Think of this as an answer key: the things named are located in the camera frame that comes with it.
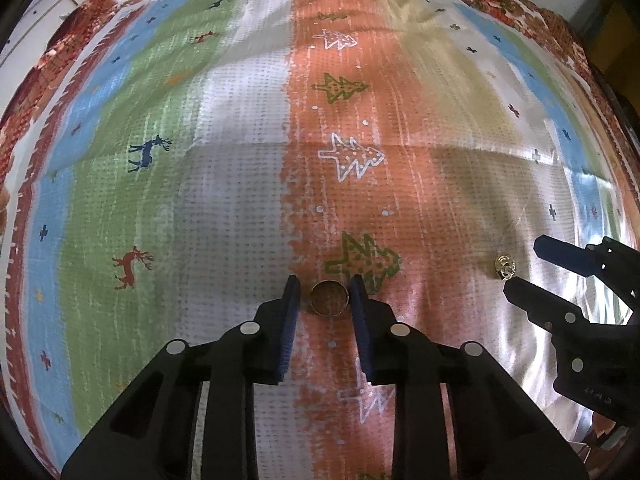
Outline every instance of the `silver screw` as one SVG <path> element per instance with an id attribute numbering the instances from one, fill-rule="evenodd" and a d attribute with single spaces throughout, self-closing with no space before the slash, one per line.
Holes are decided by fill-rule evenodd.
<path id="1" fill-rule="evenodd" d="M 471 357 L 478 357 L 482 355 L 482 347 L 478 343 L 472 341 L 465 345 L 465 352 L 467 355 L 471 355 Z"/>
<path id="2" fill-rule="evenodd" d="M 171 355 L 178 355 L 181 354 L 185 348 L 187 348 L 187 345 L 184 344 L 184 341 L 174 339 L 167 343 L 166 351 Z"/>
<path id="3" fill-rule="evenodd" d="M 393 335 L 397 335 L 398 337 L 405 337 L 409 335 L 411 329 L 405 325 L 404 323 L 396 323 L 391 326 L 391 333 Z"/>
<path id="4" fill-rule="evenodd" d="M 574 372 L 581 372 L 583 368 L 584 368 L 584 363 L 582 362 L 582 359 L 576 358 L 573 361 L 571 361 L 571 369 Z"/>
<path id="5" fill-rule="evenodd" d="M 242 332 L 244 335 L 255 334 L 258 332 L 258 330 L 260 330 L 260 325 L 255 321 L 247 321 L 246 323 L 242 323 L 242 325 L 240 325 L 240 332 Z"/>

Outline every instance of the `green stripe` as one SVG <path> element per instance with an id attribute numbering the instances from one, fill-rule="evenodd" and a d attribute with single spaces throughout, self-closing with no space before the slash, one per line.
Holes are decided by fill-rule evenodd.
<path id="1" fill-rule="evenodd" d="M 166 282 L 176 271 L 172 258 L 173 208 L 182 176 L 181 165 L 194 136 L 195 114 L 202 91 L 188 101 L 196 73 L 220 58 L 220 42 L 231 34 L 230 21 L 242 0 L 187 0 L 161 23 L 145 50 L 132 60 L 122 88 L 106 104 L 88 153 L 74 167 L 72 191 L 60 255 L 60 306 L 66 327 L 73 402 L 81 433 L 104 413 L 128 383 L 170 337 L 176 305 Z M 191 38 L 213 30 L 220 36 L 202 43 Z M 156 146 L 153 163 L 135 173 L 128 159 L 130 144 L 157 134 L 170 139 L 169 152 Z M 135 287 L 114 290 L 123 275 L 113 267 L 133 245 L 153 255 L 153 269 L 133 265 Z"/>

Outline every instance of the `orange stripe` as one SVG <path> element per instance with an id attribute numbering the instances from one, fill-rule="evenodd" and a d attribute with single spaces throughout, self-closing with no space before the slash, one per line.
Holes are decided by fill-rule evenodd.
<path id="1" fill-rule="evenodd" d="M 444 126 L 434 110 L 435 100 L 422 88 L 394 31 L 381 18 L 382 5 L 381 0 L 294 1 L 283 224 L 291 229 L 297 261 L 292 270 L 302 282 L 303 300 L 313 284 L 337 279 L 325 272 L 324 263 L 340 260 L 341 232 L 361 244 L 368 234 L 380 248 L 395 250 L 402 258 L 400 272 L 386 278 L 378 298 L 393 305 L 397 315 L 418 321 L 417 314 L 428 311 L 423 305 L 429 293 L 423 296 L 423 290 L 431 288 L 433 294 L 437 289 L 436 294 L 444 293 L 445 298 L 457 294 L 455 283 L 444 286 L 446 291 L 435 284 L 423 286 L 422 277 L 435 263 L 430 244 L 444 247 L 443 240 L 457 242 L 460 237 L 452 208 L 441 204 L 446 199 L 440 165 L 424 147 L 430 132 Z M 324 28 L 353 36 L 357 46 L 326 50 L 324 41 L 314 38 Z M 325 83 L 325 73 L 368 86 L 329 104 L 328 95 L 312 87 Z M 361 179 L 353 172 L 338 182 L 335 162 L 318 157 L 318 150 L 331 149 L 332 132 L 345 142 L 353 136 L 362 146 L 382 150 L 385 161 L 368 168 Z M 435 218 L 437 228 L 428 215 L 436 208 L 442 208 Z M 444 271 L 450 274 L 451 269 Z M 452 319 L 451 312 L 447 319 Z M 378 394 L 366 384 L 363 391 L 354 390 L 356 349 L 350 316 L 323 319 L 303 313 L 300 333 L 303 349 L 291 368 L 293 377 L 306 384 L 300 406 L 307 417 L 315 478 L 358 478 L 364 472 L 379 478 L 390 473 L 393 401 L 382 414 L 374 407 L 360 424 L 357 400 L 339 400 L 360 396 L 366 408 Z"/>

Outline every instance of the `christmas tree print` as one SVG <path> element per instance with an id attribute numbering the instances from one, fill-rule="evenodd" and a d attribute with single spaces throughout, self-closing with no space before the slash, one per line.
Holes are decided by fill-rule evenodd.
<path id="1" fill-rule="evenodd" d="M 331 74 L 324 73 L 324 84 L 311 85 L 314 90 L 326 93 L 326 100 L 329 104 L 334 104 L 340 97 L 347 100 L 356 92 L 364 92 L 369 85 L 360 81 L 351 82 L 340 76 L 338 79 Z"/>
<path id="2" fill-rule="evenodd" d="M 400 256 L 388 247 L 380 248 L 370 235 L 359 243 L 347 232 L 342 232 L 342 257 L 324 264 L 328 274 L 342 274 L 347 281 L 361 274 L 369 294 L 382 287 L 385 278 L 392 278 L 400 270 Z"/>
<path id="3" fill-rule="evenodd" d="M 375 167 L 385 160 L 385 154 L 379 150 L 360 145 L 353 137 L 344 142 L 337 133 L 331 134 L 332 148 L 318 150 L 318 157 L 328 158 L 335 162 L 338 182 L 342 182 L 355 169 L 356 177 L 362 178 L 367 169 Z"/>
<path id="4" fill-rule="evenodd" d="M 330 30 L 326 30 L 325 28 L 322 30 L 321 35 L 314 36 L 314 38 L 322 38 L 324 40 L 324 48 L 326 50 L 329 50 L 334 45 L 338 48 L 338 50 L 342 50 L 346 46 L 356 46 L 358 44 L 358 42 L 348 34 L 343 34 L 341 32 L 332 32 Z"/>

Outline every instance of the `red reindeer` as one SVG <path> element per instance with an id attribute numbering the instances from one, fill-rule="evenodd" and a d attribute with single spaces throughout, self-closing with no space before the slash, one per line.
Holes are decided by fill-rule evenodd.
<path id="1" fill-rule="evenodd" d="M 136 277 L 133 275 L 132 265 L 135 260 L 142 262 L 145 264 L 145 267 L 148 270 L 151 270 L 151 264 L 148 264 L 147 261 L 152 262 L 153 256 L 149 253 L 142 253 L 138 250 L 136 246 L 133 246 L 133 250 L 129 251 L 122 258 L 112 258 L 115 262 L 113 264 L 114 267 L 122 267 L 124 269 L 124 276 L 121 278 L 117 274 L 115 275 L 122 282 L 122 286 L 116 286 L 116 290 L 121 290 L 123 288 L 127 288 L 127 285 L 133 287 Z"/>

